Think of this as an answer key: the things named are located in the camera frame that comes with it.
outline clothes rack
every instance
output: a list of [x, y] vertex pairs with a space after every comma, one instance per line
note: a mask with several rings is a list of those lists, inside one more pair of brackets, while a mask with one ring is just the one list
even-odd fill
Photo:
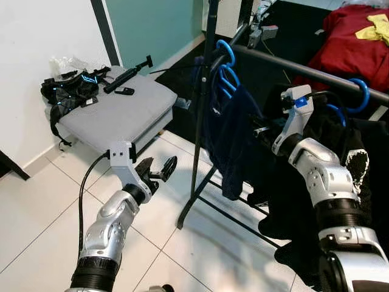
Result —
[[[234, 221], [236, 224], [242, 226], [244, 229], [248, 230], [252, 234], [258, 236], [259, 238], [263, 239], [264, 241], [268, 242], [272, 246], [279, 248], [276, 243], [274, 243], [272, 240], [269, 240], [267, 237], [260, 234], [258, 231], [253, 230], [252, 228], [248, 227], [244, 223], [240, 222], [233, 216], [229, 215], [227, 212], [223, 211], [219, 207], [215, 206], [205, 198], [201, 197], [200, 194], [206, 187], [206, 185], [212, 184], [216, 186], [217, 188], [221, 189], [221, 186], [214, 181], [211, 180], [212, 176], [216, 172], [216, 167], [212, 167], [210, 171], [206, 174], [204, 179], [201, 181], [199, 186], [196, 188], [196, 177], [197, 177], [197, 170], [198, 170], [198, 163], [199, 163], [199, 154], [200, 154], [200, 138], [201, 138], [201, 127], [202, 127], [202, 120], [204, 118], [204, 111], [205, 111], [205, 100], [207, 99], [208, 95], [208, 89], [209, 89], [209, 82], [210, 82], [210, 75], [212, 72], [214, 72], [220, 64], [222, 64], [225, 61], [226, 55], [219, 57], [216, 59], [215, 62], [211, 64], [211, 55], [213, 51], [214, 46], [214, 40], [215, 40], [215, 30], [216, 30], [216, 22], [217, 22], [217, 14], [218, 14], [218, 4], [219, 0], [210, 0], [210, 8], [208, 13], [208, 23], [207, 23], [207, 31], [206, 31], [206, 38], [205, 38], [205, 50], [204, 50], [204, 64], [205, 66], [202, 67], [202, 78], [201, 78], [201, 93], [198, 96], [199, 98], [199, 106], [198, 106], [198, 119], [196, 123], [196, 142], [195, 142], [195, 148], [194, 148], [194, 161], [193, 161], [193, 171], [192, 171], [192, 180], [191, 180], [191, 192], [190, 192], [190, 199], [184, 206], [178, 221], [177, 221], [177, 228], [182, 229], [184, 226], [184, 220], [187, 214], [189, 213], [192, 205], [196, 202], [197, 199], [201, 200], [208, 206], [212, 207], [214, 210], [222, 214], [223, 216], [227, 217], [228, 219]], [[342, 79], [340, 77], [336, 77], [331, 74], [324, 73], [319, 70], [315, 70], [300, 64], [296, 64], [291, 61], [287, 61], [282, 58], [274, 57], [269, 54], [259, 52], [254, 49], [248, 49], [244, 46], [236, 45], [238, 40], [247, 32], [247, 29], [249, 28], [249, 21], [250, 21], [250, 15], [247, 15], [244, 21], [244, 24], [241, 26], [239, 31], [236, 33], [236, 35], [232, 38], [232, 40], [229, 42], [230, 46], [235, 52], [238, 52], [240, 54], [246, 54], [250, 55], [253, 58], [259, 58], [261, 60], [264, 60], [266, 62], [272, 63], [275, 66], [278, 66], [282, 69], [288, 69], [290, 71], [293, 71], [295, 73], [298, 73], [300, 75], [303, 75], [305, 77], [312, 78], [314, 80], [326, 83], [328, 85], [331, 85], [333, 87], [346, 90], [348, 92], [358, 92], [362, 93], [361, 89], [355, 85], [353, 82], [350, 82], [348, 80]], [[380, 103], [383, 106], [388, 107], [389, 105], [389, 96], [387, 94], [384, 94], [382, 92], [370, 89], [370, 97]], [[239, 198], [240, 201], [247, 204], [247, 201]], [[264, 210], [262, 210], [259, 207], [253, 207], [258, 212], [261, 212], [265, 215], [268, 215], [268, 213]]]

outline red cloth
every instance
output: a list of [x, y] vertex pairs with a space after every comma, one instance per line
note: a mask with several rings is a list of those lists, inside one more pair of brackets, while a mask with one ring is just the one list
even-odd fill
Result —
[[[359, 40], [355, 33], [373, 23], [369, 15], [386, 14], [389, 9], [349, 5], [331, 12], [323, 23], [327, 39], [308, 66], [342, 78], [362, 77], [370, 88], [389, 91], [389, 48], [383, 41]], [[297, 84], [308, 83], [317, 90], [328, 86], [304, 77]]]

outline black bag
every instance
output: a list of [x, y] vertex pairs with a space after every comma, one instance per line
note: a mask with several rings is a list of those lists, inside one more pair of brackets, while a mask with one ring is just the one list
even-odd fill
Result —
[[55, 81], [54, 78], [50, 78], [42, 83], [41, 93], [52, 105], [50, 110], [51, 131], [54, 136], [61, 139], [64, 145], [71, 146], [72, 144], [61, 137], [55, 124], [88, 99], [95, 97], [98, 94], [98, 83], [110, 70], [111, 68], [104, 67], [91, 74], [84, 71], [69, 80]]

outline white wall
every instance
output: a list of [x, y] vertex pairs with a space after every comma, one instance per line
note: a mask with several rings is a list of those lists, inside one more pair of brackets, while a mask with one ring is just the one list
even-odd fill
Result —
[[[253, 12], [257, 11], [260, 2], [260, 0], [253, 0]], [[225, 37], [229, 38], [233, 38], [235, 36], [239, 23], [239, 13], [241, 10], [241, 4], [242, 0], [222, 0], [219, 2], [216, 34], [224, 35]], [[203, 0], [202, 7], [202, 29], [206, 31], [209, 11], [208, 0]]]
[[57, 143], [40, 94], [49, 59], [110, 63], [89, 0], [1, 2], [0, 149], [24, 168]]

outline black cable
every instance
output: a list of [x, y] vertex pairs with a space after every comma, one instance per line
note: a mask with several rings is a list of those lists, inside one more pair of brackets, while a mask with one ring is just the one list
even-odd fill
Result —
[[165, 72], [165, 71], [170, 71], [170, 70], [194, 68], [194, 67], [205, 67], [205, 65], [204, 65], [204, 64], [200, 64], [200, 65], [188, 65], [188, 66], [172, 67], [172, 68], [162, 69], [162, 70], [158, 70], [158, 71], [153, 71], [153, 72], [150, 72], [149, 74], [154, 74], [154, 73], [159, 73], [159, 72]]
[[85, 183], [86, 180], [91, 173], [92, 169], [98, 164], [100, 160], [102, 160], [104, 157], [109, 158], [109, 151], [106, 153], [102, 154], [100, 157], [98, 157], [92, 165], [88, 168], [86, 171], [83, 181], [81, 183], [80, 187], [80, 193], [78, 194], [78, 224], [79, 224], [79, 233], [78, 233], [78, 258], [80, 258], [81, 251], [83, 249], [83, 244], [84, 244], [84, 218], [83, 218], [83, 194], [84, 194], [84, 188], [85, 188]]
[[[270, 48], [267, 46], [267, 44], [265, 43], [264, 40], [261, 40], [263, 46], [267, 49], [267, 51], [273, 56], [273, 57], [276, 57], [276, 55], [274, 55], [274, 53], [270, 50]], [[291, 79], [289, 78], [289, 76], [287, 75], [286, 71], [283, 69], [282, 72], [284, 73], [287, 81], [289, 82], [289, 84], [292, 84], [292, 81]]]

